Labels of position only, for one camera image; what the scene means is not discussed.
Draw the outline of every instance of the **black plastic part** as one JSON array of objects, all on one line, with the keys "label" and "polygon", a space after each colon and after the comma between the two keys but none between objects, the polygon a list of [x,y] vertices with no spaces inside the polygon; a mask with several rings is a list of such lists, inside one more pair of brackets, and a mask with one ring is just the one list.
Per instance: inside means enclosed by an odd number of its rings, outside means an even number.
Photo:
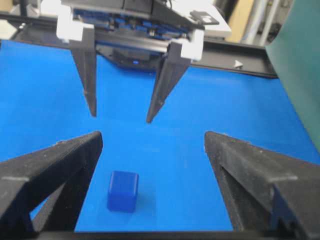
[{"label": "black plastic part", "polygon": [[302,239],[319,239],[319,165],[214,132],[205,134],[205,150],[236,230],[284,225]]},{"label": "black plastic part", "polygon": [[148,52],[102,45],[97,47],[97,52],[120,68],[137,69],[146,72],[154,72],[157,69],[160,58],[159,55],[153,55]]},{"label": "black plastic part", "polygon": [[0,235],[32,232],[29,212],[54,191],[34,225],[73,230],[101,151],[102,136],[93,132],[1,162]]},{"label": "black plastic part", "polygon": [[84,28],[82,41],[71,40],[69,47],[83,85],[83,93],[92,116],[97,116],[95,29]]},{"label": "black plastic part", "polygon": [[136,11],[150,14],[152,9],[152,0],[125,0],[123,8],[129,11]]},{"label": "black plastic part", "polygon": [[165,104],[165,100],[172,89],[191,64],[190,59],[181,57],[181,49],[181,44],[172,42],[169,45],[167,56],[159,61],[151,103],[146,117],[147,123],[152,122],[155,115]]},{"label": "black plastic part", "polygon": [[62,0],[61,3],[67,6],[73,6],[73,4],[80,6],[88,6],[95,8],[114,8],[122,9],[125,0]]},{"label": "black plastic part", "polygon": [[20,15],[26,17],[27,13],[27,0],[19,0],[20,2]]},{"label": "black plastic part", "polygon": [[160,0],[153,0],[152,13],[150,16],[150,20],[162,22],[172,26],[180,26],[181,29],[205,30],[205,26],[203,26],[202,24],[193,23],[187,18],[179,15],[178,13],[173,12]]},{"label": "black plastic part", "polygon": [[[235,68],[236,60],[243,63],[242,68]],[[192,65],[263,78],[274,79],[278,77],[265,47],[230,43],[210,38],[204,39],[201,60],[193,62]]]},{"label": "black plastic part", "polygon": [[229,21],[231,14],[233,13],[238,0],[216,0],[215,6],[220,9],[224,14],[226,22]]},{"label": "black plastic part", "polygon": [[199,21],[202,25],[218,25],[219,21],[217,21],[213,16],[211,16],[206,11],[196,11],[193,10],[190,12],[190,15],[197,21]]},{"label": "black plastic part", "polygon": [[28,240],[294,240],[274,231],[176,231],[176,232],[39,232],[26,233]]}]

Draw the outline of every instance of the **white plastic part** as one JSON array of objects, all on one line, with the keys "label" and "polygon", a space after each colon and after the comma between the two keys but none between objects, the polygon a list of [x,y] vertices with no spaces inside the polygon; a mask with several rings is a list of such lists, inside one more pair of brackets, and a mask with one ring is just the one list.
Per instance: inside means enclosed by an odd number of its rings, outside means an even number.
[{"label": "white plastic part", "polygon": [[191,19],[190,12],[193,10],[199,12],[206,12],[208,15],[216,19],[219,24],[217,25],[205,25],[206,37],[228,37],[231,34],[231,28],[227,22],[221,16],[219,11],[213,6],[210,0],[171,0],[172,9],[178,12],[180,15]]},{"label": "white plastic part", "polygon": [[94,25],[73,20],[71,7],[61,5],[56,26],[56,36],[63,40],[82,41],[84,28],[93,29]]},{"label": "white plastic part", "polygon": [[196,29],[189,35],[190,41],[185,38],[173,39],[173,42],[182,44],[181,57],[200,61],[204,50],[205,31]]},{"label": "white plastic part", "polygon": [[17,29],[7,20],[0,20],[0,39],[9,40],[17,32]]},{"label": "white plastic part", "polygon": [[240,62],[240,61],[238,61],[238,60],[235,60],[235,62],[234,62],[234,68],[235,69],[238,69],[238,68],[242,68],[244,66],[244,64],[242,63],[242,62]]}]

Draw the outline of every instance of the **black metal frame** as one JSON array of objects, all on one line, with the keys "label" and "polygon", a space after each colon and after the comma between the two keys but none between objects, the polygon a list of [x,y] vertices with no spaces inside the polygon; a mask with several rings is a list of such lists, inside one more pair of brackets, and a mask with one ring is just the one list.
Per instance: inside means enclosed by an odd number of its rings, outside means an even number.
[{"label": "black metal frame", "polygon": [[[102,147],[93,132],[0,162],[0,238],[73,231]],[[29,212],[47,197],[31,221]]]},{"label": "black metal frame", "polygon": [[[13,41],[55,48],[69,48],[67,43],[62,42],[56,36],[57,19],[55,18],[31,18],[5,13],[1,14],[0,12],[0,19],[5,19],[18,25],[22,23],[27,24],[23,29],[19,29],[19,33],[12,38]],[[104,34],[103,31],[99,31],[99,29],[96,30],[95,37],[97,42],[103,38]],[[99,51],[102,47],[103,46],[97,44],[97,53],[104,55]],[[114,61],[118,66],[122,65],[121,62],[116,59],[110,60]],[[235,68],[235,60],[242,62],[243,67]],[[224,70],[271,79],[277,78],[277,74],[272,67],[264,47],[230,43],[211,38],[205,38],[204,40],[202,60],[192,62],[191,65],[194,67]],[[139,65],[131,65],[129,67],[137,69],[143,68]]]},{"label": "black metal frame", "polygon": [[[253,240],[320,237],[320,166],[207,132],[234,232],[74,233],[98,158],[93,132],[0,163],[1,239]],[[48,197],[33,221],[29,212]]]},{"label": "black metal frame", "polygon": [[214,132],[205,134],[233,228],[320,238],[320,166]]}]

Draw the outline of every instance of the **blue surface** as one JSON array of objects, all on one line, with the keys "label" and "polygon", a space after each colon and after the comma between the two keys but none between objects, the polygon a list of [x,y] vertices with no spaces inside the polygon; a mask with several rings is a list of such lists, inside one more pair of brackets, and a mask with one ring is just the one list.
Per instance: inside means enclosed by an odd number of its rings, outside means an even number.
[{"label": "blue surface", "polygon": [[[147,124],[154,79],[98,56],[92,118],[68,50],[4,41],[0,159],[101,131],[103,151],[77,231],[231,230],[204,151],[206,131],[320,163],[278,79],[191,67]],[[134,213],[107,208],[113,170],[139,173]]]},{"label": "blue surface", "polygon": [[139,175],[127,171],[113,171],[108,191],[108,209],[133,213],[136,209]]}]

